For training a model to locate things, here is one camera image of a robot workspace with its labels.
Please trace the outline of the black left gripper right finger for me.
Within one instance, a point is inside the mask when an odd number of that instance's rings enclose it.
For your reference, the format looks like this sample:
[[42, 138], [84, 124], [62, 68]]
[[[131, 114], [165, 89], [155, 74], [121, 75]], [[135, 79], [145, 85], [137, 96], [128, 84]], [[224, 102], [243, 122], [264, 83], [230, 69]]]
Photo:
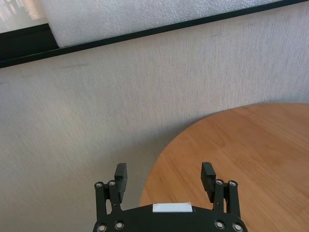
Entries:
[[201, 181], [207, 193], [212, 210], [224, 213], [224, 202], [226, 202], [226, 213], [240, 215], [238, 183], [230, 180], [225, 183], [216, 178], [216, 173], [210, 162], [203, 162], [201, 165]]

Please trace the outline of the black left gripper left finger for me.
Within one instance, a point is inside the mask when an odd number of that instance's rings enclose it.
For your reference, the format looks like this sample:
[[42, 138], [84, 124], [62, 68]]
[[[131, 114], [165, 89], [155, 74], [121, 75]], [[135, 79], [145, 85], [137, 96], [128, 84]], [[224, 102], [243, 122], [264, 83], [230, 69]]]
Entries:
[[107, 216], [106, 201], [110, 200], [112, 213], [122, 211], [121, 203], [127, 184], [126, 163], [117, 164], [114, 179], [107, 184], [97, 182], [94, 184], [96, 196], [96, 215], [97, 219], [104, 219]]

